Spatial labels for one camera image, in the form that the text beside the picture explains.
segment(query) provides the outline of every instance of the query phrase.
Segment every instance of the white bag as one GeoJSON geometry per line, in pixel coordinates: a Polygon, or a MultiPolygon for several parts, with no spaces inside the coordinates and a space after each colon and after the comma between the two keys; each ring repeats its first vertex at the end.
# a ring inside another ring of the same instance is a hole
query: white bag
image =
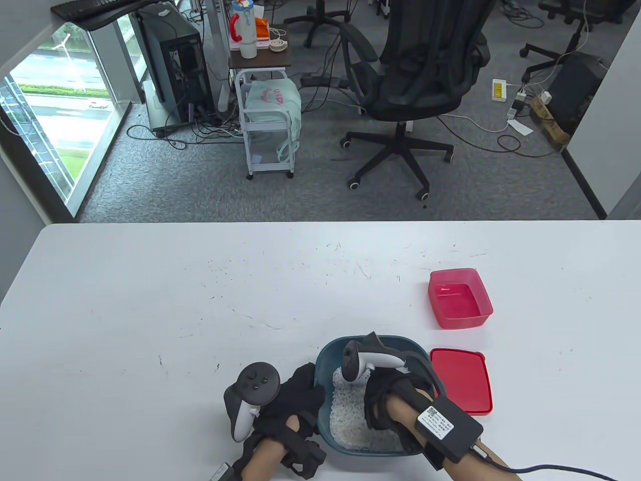
{"type": "MultiPolygon", "coordinates": [[[[294,151],[298,150],[300,142],[298,137],[301,134],[301,95],[298,93],[296,84],[288,78],[274,80],[254,80],[251,83],[245,109],[280,108],[289,115],[292,123],[292,145],[294,151]]],[[[282,122],[283,116],[276,112],[248,112],[250,122],[282,122]]],[[[279,162],[287,162],[288,155],[284,152],[288,142],[284,141],[276,150],[279,162]]]]}

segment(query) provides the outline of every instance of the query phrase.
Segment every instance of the teal bowl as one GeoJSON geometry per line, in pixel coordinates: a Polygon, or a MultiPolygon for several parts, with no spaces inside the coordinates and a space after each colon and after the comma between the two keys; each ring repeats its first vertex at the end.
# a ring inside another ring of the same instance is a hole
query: teal bowl
{"type": "MultiPolygon", "coordinates": [[[[327,346],[325,346],[319,353],[316,360],[316,372],[314,376],[314,384],[320,384],[325,388],[325,402],[319,411],[318,429],[320,436],[324,441],[339,453],[347,454],[350,456],[371,456],[371,457],[396,457],[396,456],[414,456],[420,454],[421,451],[367,451],[367,450],[350,450],[339,445],[331,435],[329,430],[329,413],[331,411],[331,401],[334,396],[334,383],[332,376],[334,371],[340,367],[343,359],[343,349],[345,345],[351,341],[362,341],[365,336],[348,336],[339,337],[334,339],[327,346]]],[[[406,337],[397,335],[381,335],[379,336],[383,344],[389,348],[398,349],[399,351],[412,351],[429,359],[425,350],[416,342],[406,337]]],[[[419,361],[409,358],[406,364],[410,371],[421,372],[419,361]]]]}

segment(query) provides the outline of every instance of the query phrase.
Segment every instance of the hand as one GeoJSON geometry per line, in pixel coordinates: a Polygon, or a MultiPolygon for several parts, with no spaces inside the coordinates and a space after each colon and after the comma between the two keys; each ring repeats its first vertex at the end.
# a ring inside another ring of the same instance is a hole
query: hand
{"type": "Polygon", "coordinates": [[[325,401],[325,389],[323,386],[314,386],[314,372],[316,366],[312,362],[299,367],[294,371],[289,380],[281,384],[281,389],[272,402],[263,406],[260,415],[254,421],[254,428],[258,428],[265,422],[278,423],[285,426],[290,416],[297,416],[299,423],[298,431],[303,439],[311,436],[315,430],[308,419],[299,416],[305,412],[311,414],[314,419],[318,418],[319,410],[325,401]]]}
{"type": "Polygon", "coordinates": [[[381,367],[372,370],[363,399],[367,426],[376,430],[392,430],[399,435],[406,450],[415,448],[416,437],[403,421],[415,413],[404,396],[415,396],[417,390],[426,395],[431,393],[430,399],[434,396],[432,385],[413,373],[381,367]]]}

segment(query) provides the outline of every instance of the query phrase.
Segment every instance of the car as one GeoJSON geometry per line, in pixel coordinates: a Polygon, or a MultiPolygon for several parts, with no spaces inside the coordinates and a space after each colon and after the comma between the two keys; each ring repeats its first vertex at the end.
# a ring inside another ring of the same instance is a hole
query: car
{"type": "Polygon", "coordinates": [[[92,100],[89,102],[89,108],[107,108],[109,107],[109,102],[106,100],[92,100]]]}

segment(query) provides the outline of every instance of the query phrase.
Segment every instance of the window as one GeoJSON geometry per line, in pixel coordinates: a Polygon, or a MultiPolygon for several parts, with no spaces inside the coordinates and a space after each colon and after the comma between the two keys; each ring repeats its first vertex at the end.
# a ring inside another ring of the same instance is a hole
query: window
{"type": "Polygon", "coordinates": [[[133,26],[131,26],[131,19],[129,15],[125,15],[118,19],[118,27],[122,32],[122,37],[124,43],[127,46],[127,54],[131,58],[131,63],[133,64],[133,69],[136,71],[136,77],[138,80],[142,79],[142,76],[147,70],[147,65],[145,64],[145,59],[142,56],[140,51],[140,45],[138,44],[138,39],[133,31],[133,26]]]}
{"type": "Polygon", "coordinates": [[[68,203],[114,111],[87,34],[63,25],[0,79],[0,100],[68,203]]]}

